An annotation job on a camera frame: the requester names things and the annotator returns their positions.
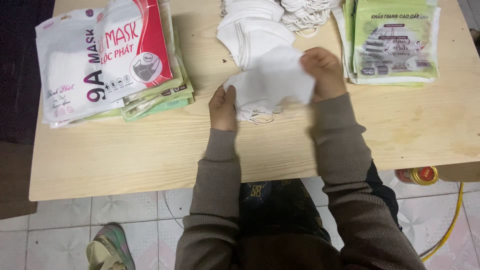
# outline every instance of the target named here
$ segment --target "brown sweater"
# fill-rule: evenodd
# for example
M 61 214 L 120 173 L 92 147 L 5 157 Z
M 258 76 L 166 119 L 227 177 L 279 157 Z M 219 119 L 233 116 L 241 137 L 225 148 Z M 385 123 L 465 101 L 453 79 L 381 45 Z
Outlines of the brown sweater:
M 241 170 L 236 133 L 211 129 L 205 158 L 198 162 L 190 215 L 183 219 L 175 269 L 425 269 L 386 200 L 374 191 L 378 185 L 366 181 L 374 165 L 349 95 L 318 102 L 314 109 L 318 174 L 345 243 L 341 251 L 306 234 L 237 243 Z M 239 264 L 232 264 L 232 257 Z

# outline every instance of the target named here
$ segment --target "yellow cable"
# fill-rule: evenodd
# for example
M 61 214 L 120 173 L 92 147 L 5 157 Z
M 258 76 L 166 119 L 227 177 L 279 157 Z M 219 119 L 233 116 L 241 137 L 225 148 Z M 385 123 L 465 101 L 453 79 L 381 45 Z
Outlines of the yellow cable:
M 456 209 L 455 209 L 455 215 L 453 216 L 452 224 L 450 224 L 450 227 L 448 228 L 447 232 L 445 235 L 442 237 L 442 239 L 438 242 L 437 247 L 427 254 L 425 257 L 423 257 L 421 260 L 425 262 L 430 258 L 437 250 L 439 250 L 445 242 L 447 242 L 448 237 L 450 237 L 450 234 L 452 233 L 453 227 L 455 226 L 455 222 L 458 219 L 458 215 L 460 214 L 460 208 L 462 206 L 462 196 L 463 196 L 463 183 L 460 183 L 460 191 L 458 192 L 458 201 L 456 202 Z

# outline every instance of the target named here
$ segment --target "table top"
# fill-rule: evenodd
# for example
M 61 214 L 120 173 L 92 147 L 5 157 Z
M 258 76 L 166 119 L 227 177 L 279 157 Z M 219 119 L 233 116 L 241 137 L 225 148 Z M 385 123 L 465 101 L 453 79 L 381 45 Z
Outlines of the table top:
M 54 15 L 105 4 L 106 0 L 57 0 Z M 170 5 L 195 103 L 132 123 L 113 119 L 57 130 L 41 123 L 40 103 L 30 200 L 194 185 L 197 162 L 208 141 L 208 101 L 239 69 L 216 38 L 218 0 L 171 0 Z M 378 170 L 480 160 L 480 60 L 457 1 L 439 0 L 439 6 L 439 79 L 423 88 L 348 84 Z M 297 37 L 293 46 L 321 46 L 340 56 L 334 17 L 315 37 Z M 308 137 L 311 121 L 308 108 L 292 106 L 272 123 L 239 124 L 236 150 L 242 181 L 316 176 Z

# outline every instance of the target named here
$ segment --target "dark pants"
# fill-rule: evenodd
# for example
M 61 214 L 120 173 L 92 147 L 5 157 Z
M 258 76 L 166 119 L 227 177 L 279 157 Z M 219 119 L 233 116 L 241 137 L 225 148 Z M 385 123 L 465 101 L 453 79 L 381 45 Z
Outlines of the dark pants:
M 240 239 L 302 233 L 331 242 L 315 204 L 300 179 L 243 183 L 239 201 Z

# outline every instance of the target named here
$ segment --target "shoe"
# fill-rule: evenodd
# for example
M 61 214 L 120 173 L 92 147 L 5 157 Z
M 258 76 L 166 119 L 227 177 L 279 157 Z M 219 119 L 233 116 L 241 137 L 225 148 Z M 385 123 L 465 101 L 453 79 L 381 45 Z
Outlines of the shoe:
M 89 270 L 135 270 L 123 230 L 106 225 L 87 246 Z

